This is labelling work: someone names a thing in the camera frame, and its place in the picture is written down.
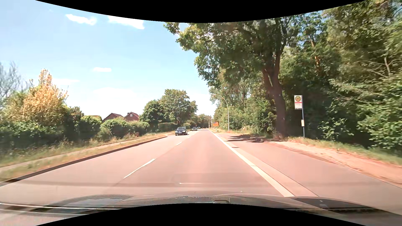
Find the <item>oncoming car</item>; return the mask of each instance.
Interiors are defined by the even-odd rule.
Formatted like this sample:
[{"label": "oncoming car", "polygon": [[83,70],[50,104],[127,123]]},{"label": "oncoming car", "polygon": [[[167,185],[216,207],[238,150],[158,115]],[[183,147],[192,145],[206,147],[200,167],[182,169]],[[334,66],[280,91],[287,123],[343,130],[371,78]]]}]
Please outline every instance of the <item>oncoming car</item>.
[{"label": "oncoming car", "polygon": [[187,135],[187,129],[184,126],[181,127],[177,127],[176,131],[174,132],[176,134],[176,136],[178,135]]}]

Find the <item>street lamp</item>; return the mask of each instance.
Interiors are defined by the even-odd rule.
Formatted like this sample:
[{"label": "street lamp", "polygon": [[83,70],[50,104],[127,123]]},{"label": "street lamp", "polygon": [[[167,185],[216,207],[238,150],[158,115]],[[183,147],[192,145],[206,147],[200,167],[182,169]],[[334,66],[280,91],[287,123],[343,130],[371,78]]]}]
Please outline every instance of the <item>street lamp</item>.
[{"label": "street lamp", "polygon": [[219,97],[221,97],[226,102],[226,106],[228,107],[228,132],[229,132],[229,105],[228,105],[228,102],[225,100],[225,98],[223,98],[222,96],[219,96]]}]

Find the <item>tree trunk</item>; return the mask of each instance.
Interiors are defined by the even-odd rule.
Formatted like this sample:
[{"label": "tree trunk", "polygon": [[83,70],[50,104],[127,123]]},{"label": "tree trunk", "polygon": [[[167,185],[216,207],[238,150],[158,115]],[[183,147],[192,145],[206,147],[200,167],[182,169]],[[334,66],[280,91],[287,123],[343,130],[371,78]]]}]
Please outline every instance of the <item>tree trunk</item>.
[{"label": "tree trunk", "polygon": [[286,131],[286,104],[282,95],[282,86],[279,82],[279,64],[280,64],[280,54],[276,54],[275,64],[267,66],[263,69],[263,80],[264,87],[268,91],[269,96],[275,102],[276,109],[276,122],[275,128],[279,133],[280,138],[287,136]]}]

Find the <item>car hood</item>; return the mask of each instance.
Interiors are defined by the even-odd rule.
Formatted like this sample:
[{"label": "car hood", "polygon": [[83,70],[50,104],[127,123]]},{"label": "car hood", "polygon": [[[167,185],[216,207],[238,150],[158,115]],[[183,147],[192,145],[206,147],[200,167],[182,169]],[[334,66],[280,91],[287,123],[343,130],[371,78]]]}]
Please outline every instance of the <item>car hood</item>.
[{"label": "car hood", "polygon": [[62,214],[88,214],[93,211],[107,211],[148,205],[179,203],[225,203],[254,205],[284,210],[309,212],[318,215],[337,217],[345,212],[385,212],[373,207],[348,201],[323,197],[280,197],[275,195],[231,193],[217,191],[196,191],[161,193],[154,195],[92,195],[68,199],[45,206],[0,203],[1,209]]}]

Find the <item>grass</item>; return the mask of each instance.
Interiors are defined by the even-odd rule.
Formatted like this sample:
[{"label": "grass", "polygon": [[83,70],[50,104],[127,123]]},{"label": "grass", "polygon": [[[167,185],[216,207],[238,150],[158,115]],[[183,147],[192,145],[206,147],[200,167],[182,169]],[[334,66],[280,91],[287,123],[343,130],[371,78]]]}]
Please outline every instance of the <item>grass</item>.
[{"label": "grass", "polygon": [[344,144],[340,142],[326,140],[313,140],[303,137],[289,137],[287,140],[319,148],[332,148],[340,152],[353,153],[374,160],[402,165],[402,153],[394,150],[386,150],[381,148],[364,148],[358,145]]},{"label": "grass", "polygon": [[166,135],[172,132],[162,132],[162,133],[148,133],[140,137],[135,136],[125,136],[123,139],[113,138],[109,141],[98,142],[96,140],[91,140],[88,142],[64,142],[56,146],[42,147],[35,149],[23,149],[23,150],[12,150],[0,156],[0,167],[10,166],[18,163],[39,160],[46,157],[52,157],[60,154],[66,154],[70,152],[75,152],[87,148],[95,148],[99,146],[104,146],[108,144],[115,144],[120,142],[125,142],[129,140],[139,140],[143,138],[154,138],[158,135]]},{"label": "grass", "polygon": [[46,168],[58,166],[58,165],[72,162],[75,160],[79,160],[79,159],[82,159],[85,157],[90,157],[90,156],[93,156],[96,154],[105,153],[105,152],[112,151],[112,150],[115,150],[118,148],[122,148],[122,147],[130,146],[133,144],[138,144],[141,142],[153,140],[155,138],[164,137],[166,134],[167,133],[158,133],[158,134],[148,135],[148,136],[144,135],[144,136],[139,137],[138,139],[130,140],[123,144],[99,147],[99,148],[89,149],[89,150],[82,150],[81,152],[74,152],[74,153],[67,152],[67,153],[63,154],[62,156],[55,157],[52,159],[39,159],[39,160],[34,161],[25,166],[19,166],[19,167],[15,167],[15,168],[12,168],[12,169],[9,169],[6,171],[1,171],[0,172],[0,181],[6,181],[7,179],[20,177],[23,175],[27,175],[29,173],[34,173],[34,172],[37,172],[37,171],[40,171],[40,170],[43,170]]}]

